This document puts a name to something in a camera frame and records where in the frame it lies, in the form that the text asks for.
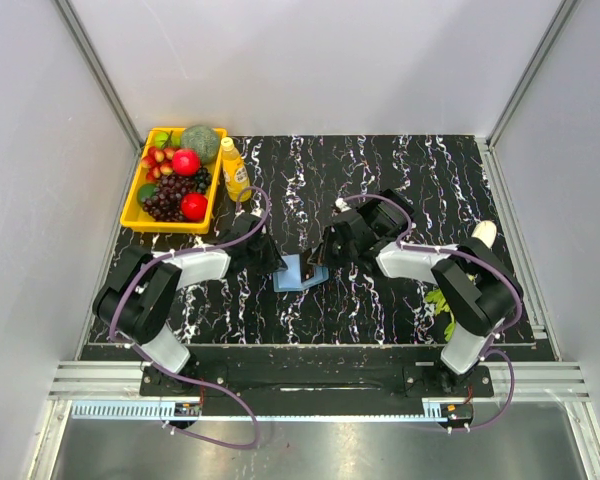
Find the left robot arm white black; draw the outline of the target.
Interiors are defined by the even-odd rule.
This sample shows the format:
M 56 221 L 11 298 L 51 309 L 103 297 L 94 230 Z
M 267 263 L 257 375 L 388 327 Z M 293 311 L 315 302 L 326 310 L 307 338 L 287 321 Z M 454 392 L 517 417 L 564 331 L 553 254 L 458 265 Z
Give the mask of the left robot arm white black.
M 107 324 L 115 323 L 117 332 L 164 367 L 161 380 L 173 394 L 189 393 L 197 381 L 189 350 L 167 325 L 176 292 L 244 269 L 258 275 L 284 269 L 286 264 L 266 231 L 264 218 L 260 209 L 239 213 L 217 244 L 174 254 L 131 247 L 95 296 L 93 314 Z

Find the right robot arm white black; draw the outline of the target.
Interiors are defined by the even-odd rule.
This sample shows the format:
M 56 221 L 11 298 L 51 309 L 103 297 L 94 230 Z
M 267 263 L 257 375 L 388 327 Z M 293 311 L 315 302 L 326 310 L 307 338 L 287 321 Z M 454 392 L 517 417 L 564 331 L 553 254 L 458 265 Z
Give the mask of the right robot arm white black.
M 413 222 L 406 204 L 383 195 L 357 197 L 366 200 L 357 207 L 348 197 L 336 200 L 337 214 L 324 229 L 313 262 L 328 268 L 352 264 L 376 277 L 437 286 L 455 328 L 442 350 L 435 384 L 446 395 L 460 394 L 488 343 L 522 314 L 522 287 L 492 252 L 495 223 L 479 222 L 458 244 L 409 243 Z

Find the black VIP credit card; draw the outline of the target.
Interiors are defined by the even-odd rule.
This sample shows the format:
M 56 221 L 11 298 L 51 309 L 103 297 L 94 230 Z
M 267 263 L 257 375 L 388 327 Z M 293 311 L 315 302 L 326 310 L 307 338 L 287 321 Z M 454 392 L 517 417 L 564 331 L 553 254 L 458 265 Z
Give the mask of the black VIP credit card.
M 303 282 L 317 281 L 323 278 L 323 270 L 317 264 L 315 248 L 309 248 L 300 255 L 300 274 Z

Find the red apple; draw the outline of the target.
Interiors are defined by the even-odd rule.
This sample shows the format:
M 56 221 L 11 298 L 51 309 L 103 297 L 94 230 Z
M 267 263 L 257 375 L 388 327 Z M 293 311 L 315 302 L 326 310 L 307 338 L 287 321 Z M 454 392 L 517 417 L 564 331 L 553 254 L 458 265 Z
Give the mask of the red apple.
M 205 218 L 207 207 L 207 197 L 197 192 L 185 195 L 180 204 L 182 215 L 190 222 L 202 221 Z

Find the green melon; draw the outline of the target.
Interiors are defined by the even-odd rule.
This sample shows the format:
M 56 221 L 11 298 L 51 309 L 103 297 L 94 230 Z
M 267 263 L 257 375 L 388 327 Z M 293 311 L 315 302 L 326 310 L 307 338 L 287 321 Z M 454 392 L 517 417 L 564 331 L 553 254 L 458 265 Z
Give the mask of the green melon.
M 220 149 L 221 137 L 211 127 L 195 125 L 185 129 L 180 137 L 183 149 L 193 150 L 203 165 L 213 163 Z

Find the dark purple grape bunch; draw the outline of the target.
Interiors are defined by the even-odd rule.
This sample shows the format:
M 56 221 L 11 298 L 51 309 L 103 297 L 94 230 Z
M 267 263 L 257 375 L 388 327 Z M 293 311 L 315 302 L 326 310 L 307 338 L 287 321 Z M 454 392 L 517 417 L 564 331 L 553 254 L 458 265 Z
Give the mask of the dark purple grape bunch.
M 211 186 L 212 175 L 204 167 L 192 176 L 181 176 L 172 173 L 162 177 L 155 184 L 154 195 L 148 198 L 141 209 L 156 222 L 190 222 L 184 218 L 180 210 L 182 198 L 192 192 L 206 193 Z

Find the white celery stalk with leaves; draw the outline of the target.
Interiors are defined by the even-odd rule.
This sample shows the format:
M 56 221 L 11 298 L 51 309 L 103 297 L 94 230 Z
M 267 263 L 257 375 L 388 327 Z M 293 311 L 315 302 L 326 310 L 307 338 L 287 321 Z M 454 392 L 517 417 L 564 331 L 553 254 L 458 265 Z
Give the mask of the white celery stalk with leaves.
M 497 236 L 497 226 L 492 221 L 481 221 L 474 228 L 471 237 L 481 240 L 489 249 L 492 248 Z M 434 306 L 434 319 L 444 326 L 442 338 L 448 342 L 456 327 L 455 316 L 444 294 L 436 288 L 425 296 L 425 302 Z

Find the blue card holder wallet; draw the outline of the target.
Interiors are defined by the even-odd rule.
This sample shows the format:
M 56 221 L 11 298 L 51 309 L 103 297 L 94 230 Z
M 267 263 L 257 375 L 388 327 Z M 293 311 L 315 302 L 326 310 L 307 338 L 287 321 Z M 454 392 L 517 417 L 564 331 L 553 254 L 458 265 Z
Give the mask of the blue card holder wallet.
M 322 284 L 329 279 L 329 271 L 323 266 L 316 266 L 308 279 L 301 275 L 301 256 L 299 254 L 285 255 L 282 260 L 286 269 L 273 273 L 273 290 L 276 293 L 302 292 Z

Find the small red fruit cluster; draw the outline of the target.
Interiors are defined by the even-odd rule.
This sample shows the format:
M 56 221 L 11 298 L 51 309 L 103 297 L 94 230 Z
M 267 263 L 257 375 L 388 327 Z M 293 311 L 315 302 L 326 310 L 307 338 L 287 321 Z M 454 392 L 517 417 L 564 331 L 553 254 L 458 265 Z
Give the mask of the small red fruit cluster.
M 173 147 L 150 147 L 140 160 L 140 167 L 145 172 L 145 180 L 156 183 L 162 177 L 168 177 L 173 172 L 172 160 L 176 153 Z

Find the yellow juice bottle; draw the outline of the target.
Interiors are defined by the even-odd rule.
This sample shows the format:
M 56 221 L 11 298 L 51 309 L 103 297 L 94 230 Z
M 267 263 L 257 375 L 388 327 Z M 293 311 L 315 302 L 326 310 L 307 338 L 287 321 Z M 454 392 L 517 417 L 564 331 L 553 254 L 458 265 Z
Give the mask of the yellow juice bottle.
M 251 186 L 244 160 L 231 137 L 224 137 L 220 142 L 222 169 L 225 187 L 229 198 L 236 202 L 246 201 L 251 196 L 247 187 Z

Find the green avocado fruit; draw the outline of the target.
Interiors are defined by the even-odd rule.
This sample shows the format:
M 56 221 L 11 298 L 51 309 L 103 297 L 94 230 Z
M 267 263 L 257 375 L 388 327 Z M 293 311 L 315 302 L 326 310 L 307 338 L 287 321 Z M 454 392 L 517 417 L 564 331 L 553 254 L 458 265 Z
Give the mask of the green avocado fruit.
M 136 192 L 136 201 L 142 205 L 148 198 L 152 197 L 157 189 L 155 183 L 146 183 Z

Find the green lime fruit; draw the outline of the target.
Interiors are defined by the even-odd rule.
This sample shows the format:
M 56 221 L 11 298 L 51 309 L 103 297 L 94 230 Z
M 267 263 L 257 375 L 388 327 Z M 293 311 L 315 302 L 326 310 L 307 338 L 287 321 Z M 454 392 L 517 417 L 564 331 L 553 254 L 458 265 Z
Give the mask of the green lime fruit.
M 153 145 L 158 149 L 164 149 L 172 144 L 172 133 L 159 131 L 153 138 Z

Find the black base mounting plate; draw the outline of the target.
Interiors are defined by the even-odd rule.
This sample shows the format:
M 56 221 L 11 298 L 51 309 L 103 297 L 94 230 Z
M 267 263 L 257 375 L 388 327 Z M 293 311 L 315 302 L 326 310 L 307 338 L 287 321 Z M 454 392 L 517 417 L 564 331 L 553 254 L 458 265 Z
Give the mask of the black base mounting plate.
M 235 392 L 352 389 L 419 397 L 490 398 L 486 366 L 453 374 L 439 347 L 418 346 L 195 346 L 189 359 L 166 374 L 153 368 L 153 389 L 190 388 L 175 374 L 217 383 Z

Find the yellow plastic tray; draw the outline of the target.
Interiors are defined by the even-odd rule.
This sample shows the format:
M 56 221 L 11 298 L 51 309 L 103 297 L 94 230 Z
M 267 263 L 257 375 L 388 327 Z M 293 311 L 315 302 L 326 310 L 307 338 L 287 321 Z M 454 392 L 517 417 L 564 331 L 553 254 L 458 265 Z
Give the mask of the yellow plastic tray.
M 150 131 L 123 211 L 139 233 L 206 234 L 220 186 L 222 128 L 157 127 Z

